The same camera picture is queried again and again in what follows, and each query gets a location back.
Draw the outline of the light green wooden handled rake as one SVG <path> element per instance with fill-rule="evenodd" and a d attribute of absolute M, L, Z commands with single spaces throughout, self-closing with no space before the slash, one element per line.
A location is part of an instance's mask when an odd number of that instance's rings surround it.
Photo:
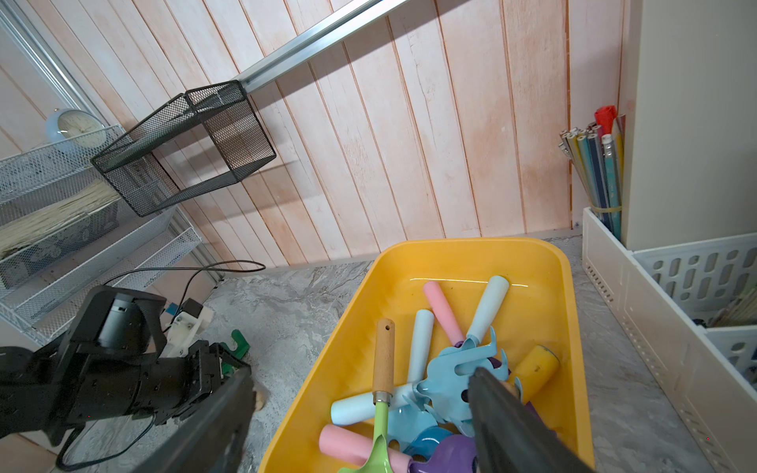
<path fill-rule="evenodd" d="M 373 374 L 375 421 L 373 448 L 368 460 L 357 469 L 341 468 L 340 472 L 392 472 L 388 456 L 388 413 L 394 397 L 395 324 L 383 318 L 377 324 Z"/>

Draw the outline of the pale blue round clock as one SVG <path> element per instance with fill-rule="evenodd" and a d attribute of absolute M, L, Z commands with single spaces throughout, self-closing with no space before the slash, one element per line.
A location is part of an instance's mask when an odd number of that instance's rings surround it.
<path fill-rule="evenodd" d="M 45 122 L 45 134 L 52 143 L 63 141 L 88 149 L 106 143 L 106 126 L 96 116 L 76 108 L 55 110 Z"/>

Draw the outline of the old book on shelf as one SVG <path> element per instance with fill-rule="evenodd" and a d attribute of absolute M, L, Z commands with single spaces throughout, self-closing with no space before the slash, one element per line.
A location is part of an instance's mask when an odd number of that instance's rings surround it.
<path fill-rule="evenodd" d="M 118 194 L 95 181 L 1 227 L 1 288 L 12 290 L 119 226 Z"/>

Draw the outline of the beige folder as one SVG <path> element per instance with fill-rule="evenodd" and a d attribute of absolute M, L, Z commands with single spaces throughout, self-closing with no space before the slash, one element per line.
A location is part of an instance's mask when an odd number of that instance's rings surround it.
<path fill-rule="evenodd" d="M 634 1 L 623 47 L 629 250 L 756 229 L 756 5 Z"/>

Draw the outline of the green rake wooden handle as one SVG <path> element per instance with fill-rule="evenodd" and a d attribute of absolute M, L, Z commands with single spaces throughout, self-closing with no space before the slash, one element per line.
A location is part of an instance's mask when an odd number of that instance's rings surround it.
<path fill-rule="evenodd" d="M 230 348 L 226 343 L 222 343 L 222 347 L 234 357 L 234 362 L 223 361 L 221 363 L 221 373 L 224 378 L 230 378 L 242 364 L 244 364 L 244 357 L 250 350 L 250 343 L 246 340 L 246 337 L 242 334 L 240 329 L 234 329 L 231 332 L 231 338 L 234 342 L 234 347 Z M 266 395 L 260 388 L 254 386 L 254 412 L 261 411 L 266 404 Z"/>

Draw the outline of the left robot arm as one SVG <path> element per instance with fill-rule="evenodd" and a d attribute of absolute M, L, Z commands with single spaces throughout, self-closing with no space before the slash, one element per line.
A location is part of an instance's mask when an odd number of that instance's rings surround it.
<path fill-rule="evenodd" d="M 32 352 L 1 350 L 1 433 L 42 431 L 52 445 L 91 421 L 122 416 L 157 425 L 184 420 L 217 391 L 224 364 L 246 363 L 219 343 L 194 342 L 186 355 L 162 356 L 165 298 L 98 286 L 69 328 Z"/>

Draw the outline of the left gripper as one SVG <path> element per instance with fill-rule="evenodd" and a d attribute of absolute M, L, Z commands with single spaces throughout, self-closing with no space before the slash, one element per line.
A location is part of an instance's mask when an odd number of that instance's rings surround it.
<path fill-rule="evenodd" d="M 227 380 L 226 365 L 247 364 L 219 343 L 192 343 L 164 357 L 165 298 L 110 286 L 92 289 L 58 348 L 58 412 L 71 425 L 126 415 L 156 424 L 188 418 Z"/>

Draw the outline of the yellow storage box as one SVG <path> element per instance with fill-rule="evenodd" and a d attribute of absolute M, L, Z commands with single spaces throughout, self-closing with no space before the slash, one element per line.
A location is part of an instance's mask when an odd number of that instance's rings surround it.
<path fill-rule="evenodd" d="M 343 313 L 262 461 L 263 472 L 335 472 L 342 462 L 319 450 L 319 434 L 338 399 L 372 387 L 379 320 L 396 326 L 394 378 L 406 381 L 414 319 L 428 302 L 424 285 L 437 281 L 457 323 L 468 328 L 487 282 L 510 291 L 493 323 L 493 337 L 512 365 L 543 345 L 560 359 L 533 405 L 581 460 L 593 464 L 593 436 L 579 317 L 569 259 L 536 238 L 416 240 L 384 251 Z"/>

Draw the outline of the white desktop file organizer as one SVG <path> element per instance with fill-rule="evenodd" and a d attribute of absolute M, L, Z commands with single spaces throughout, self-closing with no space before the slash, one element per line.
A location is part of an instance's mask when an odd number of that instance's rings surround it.
<path fill-rule="evenodd" d="M 710 327 L 756 285 L 756 236 L 627 250 L 591 209 L 583 268 L 713 469 L 756 469 L 756 328 Z"/>

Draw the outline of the bundle of pencils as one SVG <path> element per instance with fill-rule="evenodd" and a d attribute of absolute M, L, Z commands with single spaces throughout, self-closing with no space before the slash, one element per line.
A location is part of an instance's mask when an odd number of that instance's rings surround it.
<path fill-rule="evenodd" d="M 617 107 L 599 108 L 593 123 L 564 130 L 560 138 L 558 147 L 577 172 L 591 211 L 621 240 L 625 156 L 624 129 Z"/>

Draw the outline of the light blue hand rake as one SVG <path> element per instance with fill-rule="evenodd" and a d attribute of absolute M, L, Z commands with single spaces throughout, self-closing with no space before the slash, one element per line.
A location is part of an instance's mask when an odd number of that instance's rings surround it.
<path fill-rule="evenodd" d="M 474 428 L 468 393 L 469 380 L 481 368 L 497 380 L 509 377 L 507 356 L 501 366 L 491 360 L 499 353 L 492 323 L 510 289 L 509 281 L 499 275 L 490 278 L 476 308 L 473 321 L 461 346 L 443 350 L 431 360 L 427 378 L 414 386 L 418 406 L 432 414 L 440 424 L 453 424 L 459 433 L 472 438 Z"/>

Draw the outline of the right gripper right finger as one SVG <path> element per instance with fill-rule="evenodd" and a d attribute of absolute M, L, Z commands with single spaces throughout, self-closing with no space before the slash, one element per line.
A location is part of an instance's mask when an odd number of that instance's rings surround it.
<path fill-rule="evenodd" d="M 468 403 L 481 472 L 591 471 L 483 368 L 469 379 Z"/>

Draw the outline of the black mesh wall basket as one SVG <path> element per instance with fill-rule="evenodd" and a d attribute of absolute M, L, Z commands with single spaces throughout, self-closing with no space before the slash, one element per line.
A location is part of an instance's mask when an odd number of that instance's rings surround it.
<path fill-rule="evenodd" d="M 91 163 L 145 217 L 237 184 L 276 158 L 239 81 L 181 93 Z"/>

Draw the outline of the pink handled garden tool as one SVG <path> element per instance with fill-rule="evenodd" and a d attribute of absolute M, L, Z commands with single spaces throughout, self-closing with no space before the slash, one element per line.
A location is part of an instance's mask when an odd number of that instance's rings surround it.
<path fill-rule="evenodd" d="M 431 307 L 431 312 L 435 315 L 437 321 L 439 321 L 445 334 L 447 334 L 451 345 L 455 347 L 461 346 L 464 341 L 464 335 L 439 283 L 437 281 L 429 281 L 424 285 L 423 291 Z"/>

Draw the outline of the yellow handled purple tool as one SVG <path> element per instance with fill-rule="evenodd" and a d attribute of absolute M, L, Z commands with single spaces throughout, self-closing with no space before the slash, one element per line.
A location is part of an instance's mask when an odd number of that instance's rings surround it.
<path fill-rule="evenodd" d="M 559 367 L 558 358 L 547 348 L 537 345 L 516 366 L 516 370 L 500 382 L 528 412 L 543 423 L 531 400 L 553 378 Z M 470 438 L 458 433 L 447 438 L 437 447 L 431 459 L 425 461 L 420 472 L 481 472 L 478 469 L 474 436 Z"/>

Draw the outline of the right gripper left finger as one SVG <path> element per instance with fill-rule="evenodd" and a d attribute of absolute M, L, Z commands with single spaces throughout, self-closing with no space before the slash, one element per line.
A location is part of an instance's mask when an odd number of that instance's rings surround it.
<path fill-rule="evenodd" d="M 236 472 L 255 410 L 249 368 L 237 370 L 137 472 Z"/>

